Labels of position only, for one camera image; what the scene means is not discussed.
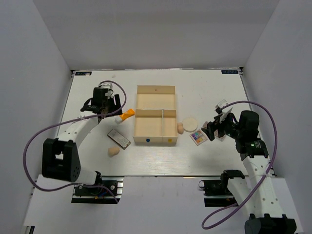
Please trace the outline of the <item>orange sunscreen tube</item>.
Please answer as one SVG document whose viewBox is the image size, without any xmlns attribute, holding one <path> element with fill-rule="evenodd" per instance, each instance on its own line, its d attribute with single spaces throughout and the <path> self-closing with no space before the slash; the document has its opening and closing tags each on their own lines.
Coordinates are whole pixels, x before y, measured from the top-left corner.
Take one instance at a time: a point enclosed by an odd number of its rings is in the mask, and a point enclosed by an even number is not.
<svg viewBox="0 0 312 234">
<path fill-rule="evenodd" d="M 115 122 L 117 124 L 122 123 L 124 120 L 135 115 L 135 111 L 133 109 L 129 109 L 128 111 L 122 113 L 121 115 L 115 116 Z"/>
</svg>

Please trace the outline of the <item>round white powder puff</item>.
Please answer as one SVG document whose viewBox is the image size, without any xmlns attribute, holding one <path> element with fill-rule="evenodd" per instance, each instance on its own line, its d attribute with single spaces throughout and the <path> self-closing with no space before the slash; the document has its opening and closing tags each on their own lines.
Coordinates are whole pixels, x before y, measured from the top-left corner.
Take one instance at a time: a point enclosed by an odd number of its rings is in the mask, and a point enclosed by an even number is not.
<svg viewBox="0 0 312 234">
<path fill-rule="evenodd" d="M 193 117 L 187 117 L 182 121 L 183 129 L 186 132 L 194 132 L 198 128 L 198 122 Z"/>
</svg>

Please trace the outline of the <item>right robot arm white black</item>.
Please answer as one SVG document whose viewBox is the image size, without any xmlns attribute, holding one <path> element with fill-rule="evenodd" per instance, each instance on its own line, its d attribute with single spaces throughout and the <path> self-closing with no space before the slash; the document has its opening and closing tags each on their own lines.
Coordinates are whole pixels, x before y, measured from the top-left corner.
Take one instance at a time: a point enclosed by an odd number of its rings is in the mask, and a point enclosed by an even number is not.
<svg viewBox="0 0 312 234">
<path fill-rule="evenodd" d="M 246 168 L 250 183 L 240 170 L 224 170 L 220 188 L 232 194 L 238 206 L 248 215 L 244 224 L 247 234 L 293 234 L 297 229 L 293 218 L 288 218 L 279 204 L 273 187 L 272 168 L 266 144 L 258 134 L 259 115 L 242 111 L 239 119 L 231 112 L 220 112 L 213 122 L 203 125 L 209 140 L 229 136 L 235 140 L 236 150 Z"/>
</svg>

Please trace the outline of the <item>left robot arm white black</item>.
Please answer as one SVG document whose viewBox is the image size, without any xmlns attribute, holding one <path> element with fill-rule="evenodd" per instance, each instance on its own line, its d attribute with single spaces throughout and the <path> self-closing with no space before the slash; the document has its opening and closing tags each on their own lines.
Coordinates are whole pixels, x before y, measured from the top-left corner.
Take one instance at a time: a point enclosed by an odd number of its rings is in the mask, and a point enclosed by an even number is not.
<svg viewBox="0 0 312 234">
<path fill-rule="evenodd" d="M 86 184 L 86 189 L 94 195 L 103 189 L 96 171 L 82 168 L 78 148 L 89 132 L 97 127 L 105 117 L 120 115 L 120 96 L 110 88 L 96 87 L 93 97 L 80 109 L 80 117 L 55 139 L 43 143 L 42 175 L 46 178 Z"/>
</svg>

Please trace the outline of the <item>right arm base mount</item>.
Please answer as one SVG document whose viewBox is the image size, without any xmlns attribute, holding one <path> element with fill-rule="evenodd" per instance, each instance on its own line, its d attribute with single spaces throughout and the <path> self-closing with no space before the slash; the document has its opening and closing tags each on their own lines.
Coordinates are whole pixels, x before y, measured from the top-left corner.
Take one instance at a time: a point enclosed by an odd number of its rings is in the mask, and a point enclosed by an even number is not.
<svg viewBox="0 0 312 234">
<path fill-rule="evenodd" d="M 199 189 L 204 192 L 205 207 L 227 207 L 238 206 L 233 194 L 228 190 L 229 179 L 245 176 L 240 170 L 224 170 L 220 179 L 204 179 L 199 181 Z"/>
</svg>

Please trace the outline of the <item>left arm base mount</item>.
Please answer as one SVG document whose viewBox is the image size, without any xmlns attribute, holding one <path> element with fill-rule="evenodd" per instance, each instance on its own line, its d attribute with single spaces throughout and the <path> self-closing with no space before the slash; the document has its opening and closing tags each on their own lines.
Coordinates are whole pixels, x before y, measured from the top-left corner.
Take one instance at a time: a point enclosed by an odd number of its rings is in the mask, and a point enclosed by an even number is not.
<svg viewBox="0 0 312 234">
<path fill-rule="evenodd" d="M 122 195 L 124 177 L 102 177 L 105 186 L 119 201 Z M 71 203 L 76 204 L 117 204 L 114 197 L 104 188 L 74 187 Z"/>
</svg>

